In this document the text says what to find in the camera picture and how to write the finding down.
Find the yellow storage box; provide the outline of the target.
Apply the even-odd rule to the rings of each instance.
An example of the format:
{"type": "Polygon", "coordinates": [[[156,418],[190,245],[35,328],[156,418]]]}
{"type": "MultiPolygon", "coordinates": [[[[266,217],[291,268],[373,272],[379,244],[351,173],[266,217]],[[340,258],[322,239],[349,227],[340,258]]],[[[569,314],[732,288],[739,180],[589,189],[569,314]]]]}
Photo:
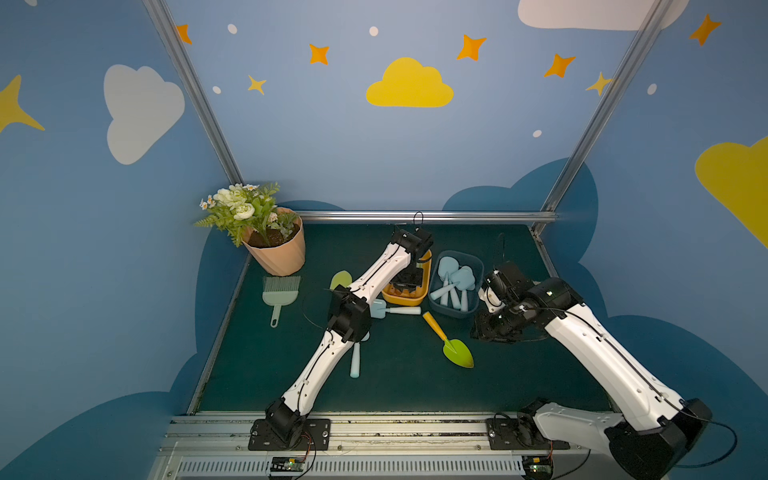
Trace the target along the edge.
{"type": "Polygon", "coordinates": [[[423,265],[424,269],[424,291],[420,297],[398,297],[391,294],[391,282],[382,290],[381,295],[385,301],[396,306],[420,306],[426,298],[429,291],[430,276],[432,270],[432,251],[428,250],[417,262],[412,263],[410,266],[415,266],[417,263],[423,265]]]}

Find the blue shovel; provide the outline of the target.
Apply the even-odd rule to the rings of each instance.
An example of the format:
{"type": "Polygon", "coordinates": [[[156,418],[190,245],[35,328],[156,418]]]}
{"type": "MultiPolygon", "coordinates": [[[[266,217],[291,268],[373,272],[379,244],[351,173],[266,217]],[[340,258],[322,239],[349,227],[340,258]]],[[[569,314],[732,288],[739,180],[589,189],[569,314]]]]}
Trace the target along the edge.
{"type": "Polygon", "coordinates": [[[450,295],[455,288],[456,288],[455,283],[448,283],[446,285],[443,285],[441,288],[438,288],[437,290],[432,291],[429,294],[429,297],[431,300],[437,301],[440,298],[444,297],[445,295],[450,295]]]}
{"type": "Polygon", "coordinates": [[[467,291],[472,290],[475,286],[475,277],[473,270],[465,265],[460,267],[452,276],[451,276],[451,283],[456,284],[456,290],[459,294],[460,301],[461,301],[461,309],[459,311],[461,312],[467,312],[468,307],[468,297],[467,297],[467,291]]]}
{"type": "MultiPolygon", "coordinates": [[[[451,282],[451,276],[459,269],[458,261],[451,256],[444,256],[440,259],[438,265],[438,276],[442,280],[443,285],[451,282]]],[[[440,298],[439,303],[442,306],[451,305],[450,295],[445,295],[440,298]]]]}
{"type": "Polygon", "coordinates": [[[360,376],[360,367],[361,367],[361,344],[363,342],[368,341],[370,338],[370,334],[367,333],[361,341],[355,342],[352,349],[352,360],[350,365],[350,377],[353,379],[357,379],[360,376]]]}
{"type": "Polygon", "coordinates": [[[453,288],[450,291],[450,299],[451,299],[452,308],[455,309],[455,310],[460,310],[461,309],[461,301],[460,301],[459,294],[457,293],[457,290],[455,288],[453,288]]]}

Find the blue-grey storage box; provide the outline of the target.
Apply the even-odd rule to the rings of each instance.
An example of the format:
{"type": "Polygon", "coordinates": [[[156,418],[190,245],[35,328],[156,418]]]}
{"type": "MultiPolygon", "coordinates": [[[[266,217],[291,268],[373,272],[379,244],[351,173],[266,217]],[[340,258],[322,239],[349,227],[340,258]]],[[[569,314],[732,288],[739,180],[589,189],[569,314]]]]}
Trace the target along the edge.
{"type": "Polygon", "coordinates": [[[462,252],[458,252],[458,251],[453,251],[453,250],[447,250],[447,251],[441,252],[437,256],[436,265],[433,267],[433,270],[432,270],[432,279],[430,280],[430,283],[429,283],[429,291],[428,291],[427,298],[429,300],[430,306],[432,307],[432,309],[434,311],[436,311],[436,312],[438,312],[438,313],[440,313],[442,315],[446,315],[446,316],[453,317],[453,318],[465,319],[465,318],[469,318],[469,317],[473,316],[475,314],[475,312],[477,311],[478,306],[480,305],[480,300],[479,300],[479,297],[478,297],[478,293],[479,293],[479,290],[480,290],[480,287],[481,287],[481,283],[482,283],[482,279],[484,277],[484,273],[485,273],[484,264],[482,263],[482,261],[479,258],[477,258],[477,257],[475,257],[473,255],[469,255],[469,254],[466,254],[466,253],[462,253],[462,252]],[[475,286],[474,286],[474,288],[472,290],[468,290],[467,291],[468,307],[469,307],[467,312],[461,312],[459,310],[455,310],[455,309],[452,308],[452,305],[442,306],[439,303],[440,299],[437,300],[437,301],[433,301],[429,297],[429,294],[432,291],[437,290],[438,288],[441,288],[443,286],[443,282],[442,282],[442,280],[438,276],[438,265],[439,265],[440,259],[442,257],[444,257],[444,256],[451,256],[451,257],[455,258],[458,261],[458,263],[459,263],[459,268],[462,267],[462,266],[467,265],[474,272],[475,286]]]}

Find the blue shovel sideways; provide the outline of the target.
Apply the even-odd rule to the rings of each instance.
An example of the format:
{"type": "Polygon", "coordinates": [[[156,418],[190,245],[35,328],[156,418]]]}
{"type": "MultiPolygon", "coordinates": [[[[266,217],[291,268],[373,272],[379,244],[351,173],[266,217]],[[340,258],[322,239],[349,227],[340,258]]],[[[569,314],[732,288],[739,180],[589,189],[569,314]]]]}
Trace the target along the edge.
{"type": "Polygon", "coordinates": [[[384,319],[387,314],[421,316],[420,306],[390,306],[383,299],[376,299],[370,306],[370,316],[374,319],[384,319]]]}

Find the green trowel yellow handle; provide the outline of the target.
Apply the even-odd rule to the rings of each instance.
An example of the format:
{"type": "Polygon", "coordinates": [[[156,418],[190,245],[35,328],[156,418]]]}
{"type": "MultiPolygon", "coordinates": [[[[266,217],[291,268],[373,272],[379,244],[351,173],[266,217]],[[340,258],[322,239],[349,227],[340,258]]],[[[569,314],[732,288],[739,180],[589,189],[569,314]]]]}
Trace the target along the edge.
{"type": "Polygon", "coordinates": [[[474,367],[474,359],[469,348],[461,340],[449,339],[430,312],[423,313],[422,317],[443,341],[443,354],[445,357],[457,366],[472,369],[474,367]]]}

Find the green shovel wooden handle back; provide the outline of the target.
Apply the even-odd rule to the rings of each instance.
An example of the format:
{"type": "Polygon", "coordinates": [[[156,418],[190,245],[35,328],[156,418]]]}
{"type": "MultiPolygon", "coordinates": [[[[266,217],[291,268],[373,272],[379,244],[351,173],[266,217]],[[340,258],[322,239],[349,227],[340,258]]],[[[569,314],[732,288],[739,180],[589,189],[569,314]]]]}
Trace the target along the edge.
{"type": "Polygon", "coordinates": [[[342,270],[333,275],[329,289],[333,291],[337,287],[348,288],[352,282],[352,275],[348,271],[342,270]]]}

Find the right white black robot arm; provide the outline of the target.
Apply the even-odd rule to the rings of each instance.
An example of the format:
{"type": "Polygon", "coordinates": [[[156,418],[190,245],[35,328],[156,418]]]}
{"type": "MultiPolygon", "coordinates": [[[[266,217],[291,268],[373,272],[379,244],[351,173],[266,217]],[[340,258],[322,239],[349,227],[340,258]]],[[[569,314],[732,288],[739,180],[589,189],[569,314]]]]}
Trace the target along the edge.
{"type": "Polygon", "coordinates": [[[661,479],[695,446],[712,419],[700,399],[684,399],[657,379],[600,323],[568,283],[527,278],[512,262],[482,281],[472,334],[520,341],[534,327],[563,345],[602,386],[611,412],[537,399],[513,419],[521,444],[561,441],[609,455],[635,479],[661,479]]]}

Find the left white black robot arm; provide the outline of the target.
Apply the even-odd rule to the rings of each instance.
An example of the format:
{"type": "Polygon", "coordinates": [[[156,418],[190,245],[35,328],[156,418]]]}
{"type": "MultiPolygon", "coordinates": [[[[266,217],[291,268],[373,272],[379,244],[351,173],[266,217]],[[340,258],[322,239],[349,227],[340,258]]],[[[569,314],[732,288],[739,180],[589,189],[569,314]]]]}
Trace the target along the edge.
{"type": "Polygon", "coordinates": [[[382,290],[432,247],[432,234],[397,227],[381,256],[350,286],[332,291],[327,328],[316,351],[293,384],[265,410],[265,422],[279,442],[294,447],[314,402],[341,358],[372,326],[371,308],[382,290]]]}

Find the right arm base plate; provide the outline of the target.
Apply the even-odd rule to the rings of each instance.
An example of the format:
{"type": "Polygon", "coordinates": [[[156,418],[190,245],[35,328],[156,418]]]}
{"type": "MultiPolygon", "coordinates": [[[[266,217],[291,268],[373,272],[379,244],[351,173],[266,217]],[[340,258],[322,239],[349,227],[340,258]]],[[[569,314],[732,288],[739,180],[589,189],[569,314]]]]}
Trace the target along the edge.
{"type": "Polygon", "coordinates": [[[497,412],[485,419],[492,450],[569,450],[570,444],[546,438],[529,415],[510,416],[497,412]]]}

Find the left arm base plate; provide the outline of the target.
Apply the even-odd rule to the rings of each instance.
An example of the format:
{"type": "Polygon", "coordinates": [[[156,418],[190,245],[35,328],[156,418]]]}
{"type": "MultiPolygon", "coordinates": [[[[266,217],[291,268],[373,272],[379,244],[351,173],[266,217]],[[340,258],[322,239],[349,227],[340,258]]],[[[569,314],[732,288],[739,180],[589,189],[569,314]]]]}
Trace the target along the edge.
{"type": "Polygon", "coordinates": [[[287,433],[272,426],[266,419],[257,419],[251,426],[249,451],[298,451],[309,444],[317,451],[327,451],[331,433],[330,419],[307,419],[288,427],[287,433]]]}

